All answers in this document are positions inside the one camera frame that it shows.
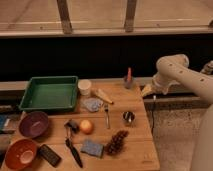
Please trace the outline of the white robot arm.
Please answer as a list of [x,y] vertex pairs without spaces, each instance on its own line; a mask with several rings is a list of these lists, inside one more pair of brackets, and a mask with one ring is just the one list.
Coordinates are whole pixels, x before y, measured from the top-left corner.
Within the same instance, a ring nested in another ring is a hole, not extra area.
[[213,76],[188,66],[189,59],[185,54],[160,57],[156,62],[157,73],[142,89],[141,96],[166,95],[171,83],[176,81],[210,104],[200,123],[190,171],[213,171]]

